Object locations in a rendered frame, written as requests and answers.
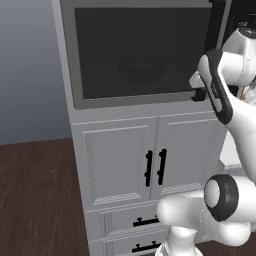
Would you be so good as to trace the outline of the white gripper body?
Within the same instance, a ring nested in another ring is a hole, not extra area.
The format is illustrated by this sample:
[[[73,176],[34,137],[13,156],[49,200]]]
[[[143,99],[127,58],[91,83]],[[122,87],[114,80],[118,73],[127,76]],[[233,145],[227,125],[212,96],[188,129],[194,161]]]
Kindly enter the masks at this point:
[[[199,72],[196,71],[191,78],[189,79],[189,84],[193,89],[197,89],[197,88],[204,88],[205,85],[199,75]]]

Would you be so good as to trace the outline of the narrow grey cupboard door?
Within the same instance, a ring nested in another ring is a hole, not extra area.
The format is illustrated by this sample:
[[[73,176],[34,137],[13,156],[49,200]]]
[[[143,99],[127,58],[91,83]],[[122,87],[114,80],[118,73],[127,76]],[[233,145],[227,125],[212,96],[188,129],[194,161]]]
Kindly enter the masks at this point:
[[[215,172],[225,130],[212,111],[158,118],[151,200],[201,189]],[[158,185],[159,153],[167,149],[163,184]]]

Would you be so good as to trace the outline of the wide grey cupboard door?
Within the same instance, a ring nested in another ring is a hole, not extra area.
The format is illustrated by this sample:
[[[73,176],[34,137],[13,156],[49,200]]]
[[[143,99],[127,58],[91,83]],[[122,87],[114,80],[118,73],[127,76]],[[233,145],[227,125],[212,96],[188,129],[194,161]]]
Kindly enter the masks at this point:
[[[72,126],[80,191],[87,211],[147,201],[146,154],[154,152],[157,118]]]

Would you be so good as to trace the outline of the grey tall cabinet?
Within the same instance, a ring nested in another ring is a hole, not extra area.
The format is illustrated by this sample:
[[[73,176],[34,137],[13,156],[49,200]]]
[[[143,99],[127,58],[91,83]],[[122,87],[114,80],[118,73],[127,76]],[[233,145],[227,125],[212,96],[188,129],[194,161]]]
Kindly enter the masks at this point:
[[[52,0],[72,126],[212,111],[189,79],[209,0]]]

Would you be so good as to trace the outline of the grey drawer front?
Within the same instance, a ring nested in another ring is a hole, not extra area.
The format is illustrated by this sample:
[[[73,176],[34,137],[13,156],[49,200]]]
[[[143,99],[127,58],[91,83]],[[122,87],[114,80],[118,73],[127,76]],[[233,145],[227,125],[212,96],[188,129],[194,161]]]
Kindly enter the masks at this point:
[[[151,241],[162,243],[167,238],[167,234],[167,229],[160,229],[146,233],[89,241],[89,253],[90,256],[143,256],[153,254],[156,249],[132,253],[132,248],[136,244],[148,245]]]
[[[106,237],[114,237],[163,227],[163,224],[160,222],[134,227],[133,223],[138,217],[142,217],[143,219],[157,217],[156,203],[151,202],[146,204],[128,205],[122,208],[88,211],[85,215],[87,236],[93,241]]]

